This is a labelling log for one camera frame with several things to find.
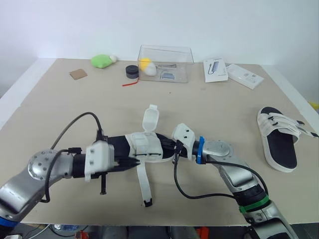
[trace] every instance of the blue ring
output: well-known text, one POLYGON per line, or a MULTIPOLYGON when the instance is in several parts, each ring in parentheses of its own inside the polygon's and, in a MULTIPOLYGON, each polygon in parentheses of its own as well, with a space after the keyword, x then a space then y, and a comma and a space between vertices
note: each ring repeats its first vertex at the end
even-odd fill
POLYGON ((201 153, 203 152, 203 147, 205 143, 205 138, 203 136, 199 137, 199 146, 197 151, 197 161, 196 163, 201 164, 201 153))
POLYGON ((0 217, 0 225, 2 225, 2 226, 14 228, 18 223, 19 222, 9 221, 7 219, 0 217))

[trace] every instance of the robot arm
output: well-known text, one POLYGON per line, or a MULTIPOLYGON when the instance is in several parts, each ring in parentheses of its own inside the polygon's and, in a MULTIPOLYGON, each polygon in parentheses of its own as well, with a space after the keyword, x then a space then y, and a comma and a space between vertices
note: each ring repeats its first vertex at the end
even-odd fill
POLYGON ((256 176, 246 169, 223 165, 232 163, 249 167, 236 157, 233 147, 223 141, 194 141, 194 133, 184 124, 179 124, 173 132, 173 138, 179 140, 196 156, 198 164, 212 163, 239 205, 239 211, 248 223, 253 239, 298 239, 298 236, 260 186, 256 176))
MULTIPOLYGON (((110 138, 109 141, 121 142, 120 146, 125 146, 124 139, 124 136, 119 136, 110 138)), ((66 151, 67 153, 58 156, 51 172, 49 168, 58 151, 48 149, 36 153, 22 172, 0 188, 0 239, 8 235, 42 201, 48 172, 49 186, 62 178, 84 177, 86 181, 90 181, 91 178, 102 176, 101 194, 106 194, 105 175, 108 172, 125 171, 138 165, 138 160, 129 158, 128 154, 125 156, 119 152, 114 155, 113 145, 104 140, 87 147, 86 154, 81 154, 79 148, 66 151)))

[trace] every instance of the plush toy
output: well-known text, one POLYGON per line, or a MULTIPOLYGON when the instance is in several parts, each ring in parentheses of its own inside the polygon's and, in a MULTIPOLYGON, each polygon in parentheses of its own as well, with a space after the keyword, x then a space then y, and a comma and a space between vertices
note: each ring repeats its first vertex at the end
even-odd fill
POLYGON ((104 54, 100 54, 97 56, 92 57, 91 64, 96 68, 105 68, 112 63, 117 61, 116 56, 108 56, 104 54))
POLYGON ((156 75, 156 66, 150 58, 142 58, 139 60, 139 68, 148 76, 156 75))

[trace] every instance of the table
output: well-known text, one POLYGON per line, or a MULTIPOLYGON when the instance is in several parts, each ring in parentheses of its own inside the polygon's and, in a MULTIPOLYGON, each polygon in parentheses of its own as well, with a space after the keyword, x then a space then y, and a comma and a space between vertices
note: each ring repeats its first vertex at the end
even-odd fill
MULTIPOLYGON (((96 69, 89 60, 57 59, 0 131, 0 184, 19 173, 29 158, 49 148, 60 131, 79 114, 92 111, 108 136, 142 131, 144 110, 159 108, 157 132, 170 136, 178 123, 187 124, 199 138, 231 143, 267 183, 270 198, 291 223, 318 222, 318 140, 301 137, 295 146, 298 167, 292 173, 272 169, 266 162, 257 126, 261 107, 273 106, 285 115, 307 122, 261 66, 241 65, 265 78, 250 90, 232 80, 205 83, 202 64, 194 64, 187 84, 129 83, 119 61, 96 69), (74 81, 69 72, 82 68, 88 76, 74 81)), ((78 121, 57 149, 90 145, 96 134, 90 118, 78 121)), ((147 164, 153 206, 142 206, 136 169, 107 177, 107 195, 100 196, 100 180, 63 179, 50 188, 51 202, 39 203, 25 223, 90 225, 229 226, 247 224, 230 198, 190 200, 173 181, 171 162, 147 164)), ((186 159, 178 164, 178 179, 188 194, 229 193, 212 165, 186 159)))

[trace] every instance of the white box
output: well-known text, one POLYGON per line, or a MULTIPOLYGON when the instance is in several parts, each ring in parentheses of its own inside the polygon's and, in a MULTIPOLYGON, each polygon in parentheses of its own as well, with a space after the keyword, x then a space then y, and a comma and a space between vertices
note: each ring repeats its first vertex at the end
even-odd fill
POLYGON ((227 81, 228 73, 223 58, 204 60, 205 82, 227 81))
POLYGON ((247 71, 244 68, 241 68, 240 66, 237 66, 235 64, 231 64, 227 66, 227 71, 229 78, 237 81, 238 83, 250 88, 254 89, 256 86, 258 86, 264 78, 257 76, 256 74, 247 71))

